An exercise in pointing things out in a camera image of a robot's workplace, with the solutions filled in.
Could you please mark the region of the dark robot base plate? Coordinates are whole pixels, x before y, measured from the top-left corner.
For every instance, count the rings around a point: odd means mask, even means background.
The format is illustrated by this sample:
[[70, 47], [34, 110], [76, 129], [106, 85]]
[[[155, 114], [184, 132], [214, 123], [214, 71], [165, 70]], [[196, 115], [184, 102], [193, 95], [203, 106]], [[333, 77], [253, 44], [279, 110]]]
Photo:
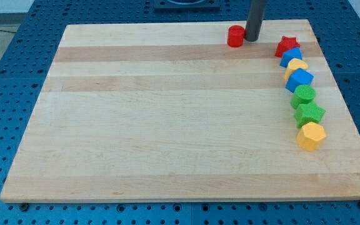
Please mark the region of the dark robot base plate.
[[219, 9], [220, 0], [153, 0], [156, 10]]

